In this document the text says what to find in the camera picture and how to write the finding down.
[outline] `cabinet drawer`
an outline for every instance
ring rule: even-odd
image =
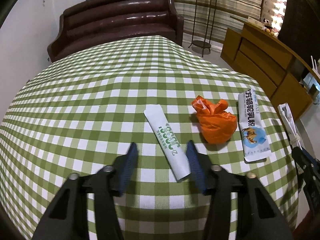
[[[276,85],[268,78],[268,76],[255,65],[250,59],[244,54],[238,51],[235,63],[243,70],[244,73],[254,78],[264,90],[268,98],[271,98],[273,93],[276,91]]]
[[[253,61],[276,84],[280,85],[285,70],[268,54],[246,39],[242,39],[240,51]]]
[[[312,103],[312,99],[299,82],[288,73],[271,98],[271,103],[277,112],[278,105],[288,103],[293,119],[297,120]]]
[[[229,65],[232,65],[236,58],[240,41],[241,34],[228,28],[220,57]]]
[[[276,38],[267,33],[251,28],[246,24],[242,30],[242,37],[252,42],[273,58],[283,69],[290,65],[293,55],[283,46],[277,43]]]

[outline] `sofa armrest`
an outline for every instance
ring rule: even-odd
[[[64,21],[64,16],[63,14],[61,14],[59,33],[56,39],[47,48],[51,62],[57,61],[56,59],[57,55],[69,43],[67,38],[67,30],[63,28],[63,25],[64,25],[63,21]]]
[[[168,0],[168,3],[170,25],[176,31],[176,43],[182,46],[184,18],[183,15],[177,13],[174,0]]]

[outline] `striped curtain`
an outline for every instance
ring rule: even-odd
[[[184,16],[184,32],[192,34],[195,15],[196,0],[174,0],[179,14]],[[210,0],[198,0],[195,35],[204,37]],[[223,43],[227,28],[242,29],[243,24],[235,18],[246,20],[248,16],[260,20],[262,0],[217,0],[212,40]],[[213,10],[211,10],[210,27],[212,24]]]

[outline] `orange plastic bag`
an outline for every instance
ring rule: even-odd
[[[226,112],[228,102],[221,99],[213,104],[201,96],[192,101],[196,116],[201,125],[201,132],[208,143],[221,144],[228,141],[237,128],[237,118]]]

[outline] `wooden cabinet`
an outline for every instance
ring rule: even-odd
[[[238,51],[235,64],[238,66],[244,66],[241,73],[254,78],[262,87],[267,97],[271,98],[277,87],[270,78],[268,78],[268,76],[257,65],[255,65],[255,63]]]
[[[221,58],[235,71],[254,78],[276,110],[279,104],[288,103],[294,119],[312,103],[298,82],[305,69],[312,71],[310,67],[289,47],[254,25],[244,23],[241,33],[228,29]]]
[[[242,39],[240,51],[245,55],[249,55],[250,60],[252,60],[277,86],[280,85],[285,76],[285,70],[282,69],[272,57],[246,39]]]
[[[230,66],[236,58],[241,42],[241,33],[228,29],[220,57]]]
[[[271,98],[271,103],[273,106],[288,103],[292,117],[295,120],[308,108],[312,103],[312,99],[297,80],[288,73]]]

